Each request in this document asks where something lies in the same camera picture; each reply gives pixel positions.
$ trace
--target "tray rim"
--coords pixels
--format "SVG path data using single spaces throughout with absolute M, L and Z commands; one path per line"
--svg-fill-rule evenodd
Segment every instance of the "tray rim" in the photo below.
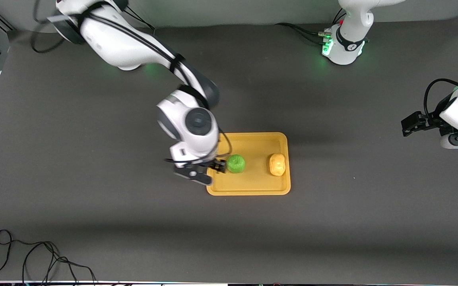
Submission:
M 242 193 L 238 193 L 238 192 L 216 192 L 216 191 L 213 191 L 213 185 L 211 186 L 206 186 L 206 190 L 208 191 L 209 194 L 213 195 L 213 196 L 217 196 L 217 197 L 224 197 L 224 196 L 247 196 L 247 195 L 285 195 L 287 193 L 289 193 L 289 191 L 291 190 L 291 173 L 290 173 L 290 165 L 289 165 L 289 145 L 288 145 L 288 142 L 287 142 L 287 136 L 282 133 L 282 132 L 231 132 L 231 133 L 226 133 L 226 135 L 229 137 L 229 135 L 254 135 L 254 136 L 265 136 L 265 135 L 278 135 L 280 137 L 283 137 L 284 139 L 284 147 L 285 147 L 285 152 L 284 152 L 284 156 L 285 156 L 285 162 L 286 162 L 286 166 L 287 168 L 285 169 L 285 174 L 284 176 L 286 176 L 286 182 L 287 182 L 287 186 L 285 187 L 284 190 L 282 191 L 278 191 L 278 192 L 272 192 L 270 193 L 270 191 L 253 191 L 253 192 L 242 192 Z

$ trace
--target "cable connector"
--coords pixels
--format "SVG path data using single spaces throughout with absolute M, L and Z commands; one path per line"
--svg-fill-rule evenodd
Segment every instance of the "cable connector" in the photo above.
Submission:
M 328 31 L 318 31 L 318 37 L 331 39 L 331 33 Z

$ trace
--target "tabletop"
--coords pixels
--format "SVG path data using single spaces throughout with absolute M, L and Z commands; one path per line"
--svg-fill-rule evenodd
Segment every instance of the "tabletop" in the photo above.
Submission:
M 155 107 L 180 84 L 166 68 L 120 71 L 71 43 L 35 54 L 20 31 L 0 76 L 0 229 L 53 241 L 100 280 L 458 284 L 458 150 L 400 126 L 432 80 L 458 81 L 458 18 L 376 23 L 349 66 L 287 27 L 157 36 L 218 85 L 225 132 L 287 136 L 289 194 L 213 197 L 173 174 Z M 0 280 L 20 279 L 28 250 Z M 31 277 L 48 262 L 33 254 Z

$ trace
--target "green fruit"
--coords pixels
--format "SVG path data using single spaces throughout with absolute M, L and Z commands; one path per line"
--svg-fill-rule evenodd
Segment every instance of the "green fruit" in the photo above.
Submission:
M 233 173 L 241 173 L 245 168 L 245 159 L 241 155 L 234 154 L 227 160 L 227 169 Z

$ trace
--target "yellow fruit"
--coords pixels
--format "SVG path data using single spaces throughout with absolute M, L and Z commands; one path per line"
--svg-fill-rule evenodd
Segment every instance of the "yellow fruit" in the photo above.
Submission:
M 285 172 L 285 156 L 273 154 L 270 157 L 270 173 L 273 176 L 282 176 Z

